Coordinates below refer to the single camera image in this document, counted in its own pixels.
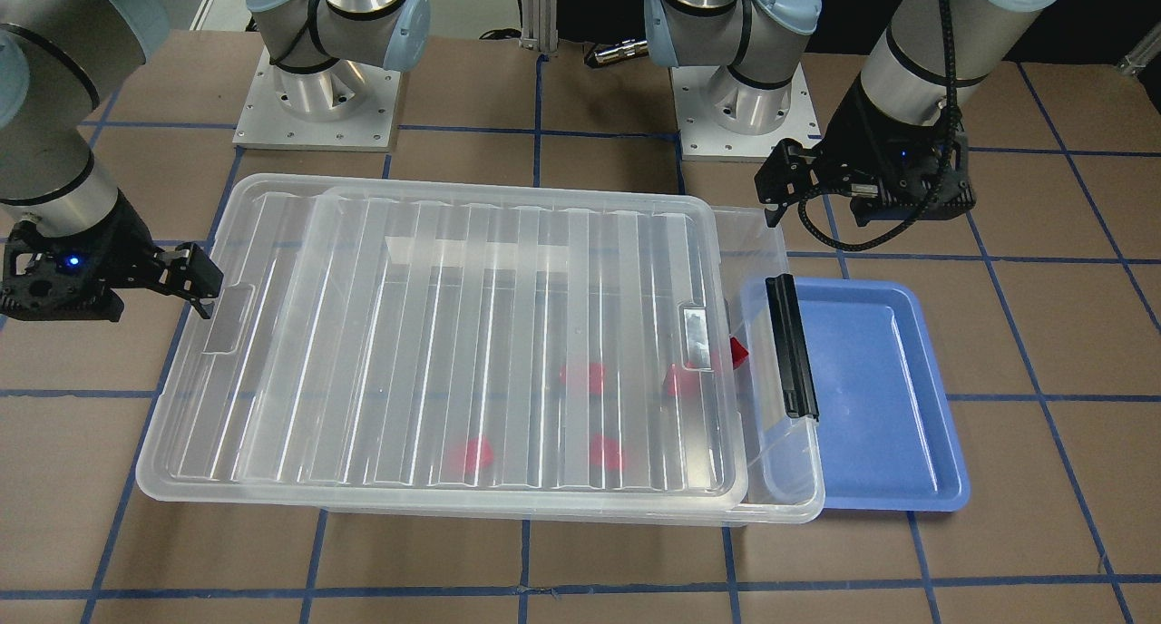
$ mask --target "blue tray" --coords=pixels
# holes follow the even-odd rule
[[[953,511],[971,486],[915,295],[795,278],[819,402],[825,508]]]

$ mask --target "clear plastic lid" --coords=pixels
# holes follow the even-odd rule
[[[714,213],[255,175],[138,464],[163,500],[721,514],[749,487]]]

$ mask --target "red object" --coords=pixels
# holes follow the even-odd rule
[[[621,445],[615,439],[600,433],[593,435],[592,442],[589,443],[589,459],[592,465],[605,469],[625,469]]]
[[[687,397],[701,392],[701,380],[697,372],[670,364],[662,388],[670,397]]]
[[[750,357],[750,351],[747,350],[745,346],[743,346],[742,343],[740,343],[738,339],[734,338],[733,336],[730,336],[729,338],[729,351],[730,354],[734,357],[734,370],[742,367],[742,364],[745,363],[745,359]]]
[[[449,456],[450,460],[463,464],[464,474],[473,474],[485,469],[496,460],[496,454],[492,453],[492,445],[484,437],[468,440],[467,446],[454,450]]]
[[[601,395],[605,393],[605,366],[603,364],[589,364],[587,372],[582,376],[569,376],[569,366],[561,366],[561,383],[564,386],[583,386],[587,382],[590,395]]]

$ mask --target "white mounting plate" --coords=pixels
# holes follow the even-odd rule
[[[670,71],[677,124],[682,131],[683,159],[765,162],[784,138],[796,139],[806,146],[822,138],[801,65],[791,79],[791,108],[786,119],[778,129],[765,135],[737,134],[722,128],[713,119],[709,109],[714,107],[706,100],[704,88],[716,70],[716,66],[684,66]]]
[[[246,103],[238,116],[235,145],[255,150],[389,152],[401,73],[366,64],[356,66],[367,78],[369,89],[363,103],[341,121],[316,123],[298,119],[282,107],[274,88],[269,53],[264,50],[246,94]]]

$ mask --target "black handle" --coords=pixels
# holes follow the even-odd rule
[[[806,351],[802,314],[798,306],[794,277],[789,273],[766,278],[770,299],[770,320],[774,325],[778,344],[778,372],[783,379],[783,397],[791,417],[809,416],[819,419],[819,401],[814,395],[814,378]]]

